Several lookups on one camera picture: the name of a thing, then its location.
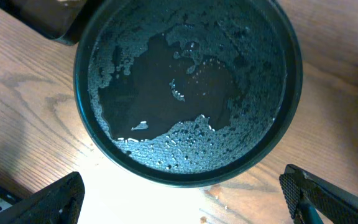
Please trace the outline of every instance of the liquid residue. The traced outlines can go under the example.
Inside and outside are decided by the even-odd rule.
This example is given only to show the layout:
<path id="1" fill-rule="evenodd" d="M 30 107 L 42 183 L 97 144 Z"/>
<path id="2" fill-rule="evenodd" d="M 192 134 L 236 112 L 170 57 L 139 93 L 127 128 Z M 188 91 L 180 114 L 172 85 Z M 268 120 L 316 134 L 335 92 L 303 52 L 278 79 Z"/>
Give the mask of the liquid residue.
<path id="1" fill-rule="evenodd" d="M 285 74 L 280 40 L 251 3 L 150 0 L 131 1 L 105 26 L 88 84 L 96 119 L 122 153 L 194 174 L 262 139 Z"/>

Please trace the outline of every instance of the water droplet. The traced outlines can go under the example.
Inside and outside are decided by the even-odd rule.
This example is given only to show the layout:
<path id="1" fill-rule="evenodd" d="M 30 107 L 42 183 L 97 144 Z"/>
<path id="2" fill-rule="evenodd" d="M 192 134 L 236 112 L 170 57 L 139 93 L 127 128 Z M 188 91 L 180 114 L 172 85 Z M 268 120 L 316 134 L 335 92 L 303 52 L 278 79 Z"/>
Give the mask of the water droplet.
<path id="1" fill-rule="evenodd" d="M 141 121 L 136 127 L 131 128 L 131 131 L 143 130 L 147 128 L 149 128 L 149 126 L 147 125 L 147 121 Z"/>
<path id="2" fill-rule="evenodd" d="M 173 53 L 173 58 L 174 59 L 179 59 L 180 58 L 179 52 L 174 52 Z"/>
<path id="3" fill-rule="evenodd" d="M 128 141 L 139 142 L 138 140 L 133 139 L 133 138 L 128 138 Z"/>

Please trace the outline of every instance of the wood grain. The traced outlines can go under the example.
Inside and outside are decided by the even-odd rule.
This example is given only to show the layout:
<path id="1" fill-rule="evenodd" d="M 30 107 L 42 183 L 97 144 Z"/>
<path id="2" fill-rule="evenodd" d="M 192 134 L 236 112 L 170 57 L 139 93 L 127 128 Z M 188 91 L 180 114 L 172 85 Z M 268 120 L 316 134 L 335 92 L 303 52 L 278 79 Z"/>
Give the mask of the wood grain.
<path id="1" fill-rule="evenodd" d="M 107 223 L 291 223 L 278 182 L 287 164 L 358 196 L 358 1 L 279 2 L 304 58 L 294 120 L 262 162 L 203 189 L 150 184 L 106 159 L 73 98 L 76 47 L 46 40 L 0 10 L 0 184 L 28 197 L 79 170 L 80 223 L 95 213 Z"/>

